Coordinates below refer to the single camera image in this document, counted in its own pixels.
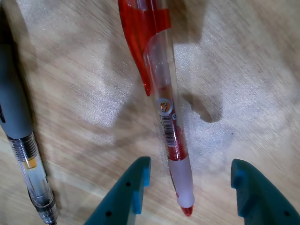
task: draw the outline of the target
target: gray rubber grip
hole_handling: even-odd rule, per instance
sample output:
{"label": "gray rubber grip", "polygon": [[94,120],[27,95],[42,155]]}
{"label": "gray rubber grip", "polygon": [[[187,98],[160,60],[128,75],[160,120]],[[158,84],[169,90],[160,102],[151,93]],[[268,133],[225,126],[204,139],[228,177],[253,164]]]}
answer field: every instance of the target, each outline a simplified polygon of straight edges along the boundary
{"label": "gray rubber grip", "polygon": [[0,124],[6,135],[14,139],[33,132],[30,111],[10,45],[0,45]]}

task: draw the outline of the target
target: mechanical pencil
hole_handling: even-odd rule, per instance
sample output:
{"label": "mechanical pencil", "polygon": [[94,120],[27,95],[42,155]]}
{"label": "mechanical pencil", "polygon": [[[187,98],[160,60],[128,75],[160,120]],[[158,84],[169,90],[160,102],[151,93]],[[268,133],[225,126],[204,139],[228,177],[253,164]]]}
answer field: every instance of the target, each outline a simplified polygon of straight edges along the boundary
{"label": "mechanical pencil", "polygon": [[30,111],[13,60],[13,39],[0,7],[0,125],[23,172],[28,194],[43,222],[56,224],[55,199],[33,134]]}

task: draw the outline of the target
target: wooden table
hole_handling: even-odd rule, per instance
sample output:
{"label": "wooden table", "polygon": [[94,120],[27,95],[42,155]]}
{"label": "wooden table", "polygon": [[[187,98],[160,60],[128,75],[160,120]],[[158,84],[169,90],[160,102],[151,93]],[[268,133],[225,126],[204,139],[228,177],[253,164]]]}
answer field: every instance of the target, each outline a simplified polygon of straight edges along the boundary
{"label": "wooden table", "polygon": [[[230,165],[244,159],[300,211],[300,2],[170,0],[195,210],[183,216],[156,112],[117,0],[2,0],[60,208],[83,224],[127,167],[152,158],[137,225],[241,225]],[[43,224],[0,131],[0,223]]]}

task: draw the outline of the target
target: black dot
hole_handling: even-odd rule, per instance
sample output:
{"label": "black dot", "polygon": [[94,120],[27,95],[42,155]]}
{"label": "black dot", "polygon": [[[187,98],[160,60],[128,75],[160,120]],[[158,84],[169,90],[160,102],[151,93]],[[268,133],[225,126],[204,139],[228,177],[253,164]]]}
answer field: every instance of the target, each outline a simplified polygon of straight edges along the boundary
{"label": "black dot", "polygon": [[288,211],[284,211],[284,213],[285,213],[285,215],[286,215],[287,217],[290,216],[290,213],[289,213]]}
{"label": "black dot", "polygon": [[107,212],[105,213],[105,215],[106,215],[106,217],[110,217],[110,216],[112,215],[112,212],[107,211]]}

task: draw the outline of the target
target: barcode sticker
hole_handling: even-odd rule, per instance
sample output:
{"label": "barcode sticker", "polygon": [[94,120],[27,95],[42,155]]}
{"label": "barcode sticker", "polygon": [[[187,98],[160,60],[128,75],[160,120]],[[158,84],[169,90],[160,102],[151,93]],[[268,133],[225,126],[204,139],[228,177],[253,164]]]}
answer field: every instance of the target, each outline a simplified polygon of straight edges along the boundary
{"label": "barcode sticker", "polygon": [[175,132],[172,119],[169,116],[159,115],[160,123],[164,128],[165,141],[168,147],[175,147]]}

